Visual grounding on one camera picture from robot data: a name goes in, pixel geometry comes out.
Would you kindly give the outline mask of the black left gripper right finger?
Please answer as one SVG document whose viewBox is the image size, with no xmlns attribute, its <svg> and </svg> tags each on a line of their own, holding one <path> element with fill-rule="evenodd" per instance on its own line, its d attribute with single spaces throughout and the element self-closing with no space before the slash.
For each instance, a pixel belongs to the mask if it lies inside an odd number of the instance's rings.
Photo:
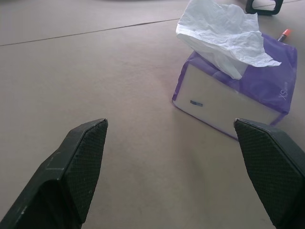
<svg viewBox="0 0 305 229">
<path fill-rule="evenodd" d="M 277 229 L 305 227 L 305 153 L 283 130 L 236 119 L 247 174 Z"/>
</svg>

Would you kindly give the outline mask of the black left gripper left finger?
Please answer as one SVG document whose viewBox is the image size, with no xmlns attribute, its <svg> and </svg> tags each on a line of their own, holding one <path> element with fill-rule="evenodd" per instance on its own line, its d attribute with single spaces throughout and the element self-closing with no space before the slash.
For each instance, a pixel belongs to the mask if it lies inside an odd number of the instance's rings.
<svg viewBox="0 0 305 229">
<path fill-rule="evenodd" d="M 2 229 L 80 229 L 99 179 L 107 119 L 72 129 L 41 163 L 2 221 Z"/>
</svg>

